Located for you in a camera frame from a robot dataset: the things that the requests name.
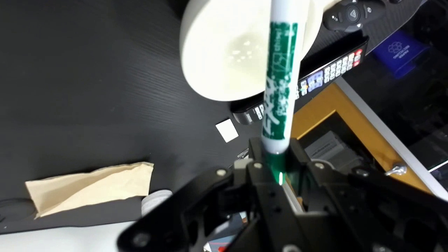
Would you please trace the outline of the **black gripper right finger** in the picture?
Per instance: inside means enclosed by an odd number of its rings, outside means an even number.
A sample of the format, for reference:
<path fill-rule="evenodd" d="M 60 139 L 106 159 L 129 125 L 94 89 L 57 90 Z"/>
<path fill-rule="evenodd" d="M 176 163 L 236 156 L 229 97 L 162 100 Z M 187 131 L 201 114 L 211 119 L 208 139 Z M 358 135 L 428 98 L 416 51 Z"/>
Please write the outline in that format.
<path fill-rule="evenodd" d="M 365 167 L 347 174 L 290 145 L 305 252 L 448 252 L 448 203 Z"/>

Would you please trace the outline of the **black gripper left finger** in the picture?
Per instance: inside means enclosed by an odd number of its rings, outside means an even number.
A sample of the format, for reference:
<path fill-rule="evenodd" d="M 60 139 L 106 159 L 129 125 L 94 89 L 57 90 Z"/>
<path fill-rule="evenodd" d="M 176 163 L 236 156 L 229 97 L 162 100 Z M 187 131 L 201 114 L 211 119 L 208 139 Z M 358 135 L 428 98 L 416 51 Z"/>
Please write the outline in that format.
<path fill-rule="evenodd" d="M 116 240 L 119 252 L 200 252 L 215 230 L 245 213 L 225 252 L 299 252 L 299 229 L 283 191 L 292 152 L 267 153 L 249 142 L 249 160 L 207 171 L 140 217 Z"/>

